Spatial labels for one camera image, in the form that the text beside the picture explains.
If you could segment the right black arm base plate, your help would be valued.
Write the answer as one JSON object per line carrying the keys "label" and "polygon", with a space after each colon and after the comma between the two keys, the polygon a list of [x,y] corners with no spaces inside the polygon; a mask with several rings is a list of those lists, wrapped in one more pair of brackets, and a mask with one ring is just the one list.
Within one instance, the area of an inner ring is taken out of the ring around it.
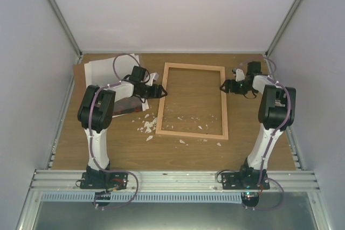
{"label": "right black arm base plate", "polygon": [[259,172],[240,173],[240,172],[222,172],[220,174],[221,184],[224,190],[269,190],[270,184],[265,182],[264,177],[259,181]]}

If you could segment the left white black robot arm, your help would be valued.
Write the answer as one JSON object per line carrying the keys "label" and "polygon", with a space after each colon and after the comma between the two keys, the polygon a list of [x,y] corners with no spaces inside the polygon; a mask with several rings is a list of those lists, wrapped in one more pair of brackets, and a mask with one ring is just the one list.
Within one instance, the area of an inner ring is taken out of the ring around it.
{"label": "left white black robot arm", "polygon": [[115,103],[131,97],[144,102],[167,96],[164,87],[154,83],[157,79],[157,73],[149,73],[143,67],[134,66],[129,75],[114,84],[102,87],[90,85],[86,88],[77,118],[88,140],[89,161],[86,172],[93,176],[92,182],[97,188],[105,189],[111,184],[106,134],[112,122]]}

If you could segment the light wooden picture frame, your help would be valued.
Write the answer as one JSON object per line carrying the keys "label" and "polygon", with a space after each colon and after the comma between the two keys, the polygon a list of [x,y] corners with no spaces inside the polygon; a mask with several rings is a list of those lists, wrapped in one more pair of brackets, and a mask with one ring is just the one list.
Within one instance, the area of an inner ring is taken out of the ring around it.
{"label": "light wooden picture frame", "polygon": [[[165,89],[167,88],[168,74],[169,74],[170,68],[217,71],[220,73],[220,82],[222,83],[225,81],[225,67],[224,66],[196,65],[196,64],[166,62],[164,64],[164,71],[163,71],[163,77],[162,77],[162,86]],[[228,128],[228,119],[227,119],[226,94],[222,92],[220,94],[220,97],[221,97],[221,109],[222,109],[222,134],[221,135],[163,130],[162,122],[163,122],[163,112],[164,112],[164,103],[165,103],[164,97],[160,99],[159,106],[158,106],[156,134],[180,136],[180,137],[195,137],[195,138],[204,138],[204,139],[213,139],[213,140],[228,140],[229,128]]]}

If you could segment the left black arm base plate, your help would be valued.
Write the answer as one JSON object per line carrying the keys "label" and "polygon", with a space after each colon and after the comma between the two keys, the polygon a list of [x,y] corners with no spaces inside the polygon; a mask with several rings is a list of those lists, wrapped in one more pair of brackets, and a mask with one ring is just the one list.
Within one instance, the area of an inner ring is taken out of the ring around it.
{"label": "left black arm base plate", "polygon": [[128,174],[123,172],[90,171],[82,174],[77,186],[81,189],[123,190],[127,188],[127,178]]}

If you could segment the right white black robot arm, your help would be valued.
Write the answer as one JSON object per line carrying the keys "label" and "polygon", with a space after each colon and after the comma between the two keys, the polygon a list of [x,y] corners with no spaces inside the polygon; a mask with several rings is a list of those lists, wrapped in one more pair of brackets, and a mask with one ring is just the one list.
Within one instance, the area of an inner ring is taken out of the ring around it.
{"label": "right white black robot arm", "polygon": [[264,177],[267,175],[268,160],[282,133],[291,126],[295,118],[296,89],[285,87],[261,71],[259,61],[247,64],[247,72],[236,68],[234,79],[225,80],[220,86],[224,93],[254,97],[261,94],[258,110],[260,130],[251,153],[245,158],[238,172],[222,173],[231,187],[246,190],[268,188]]}

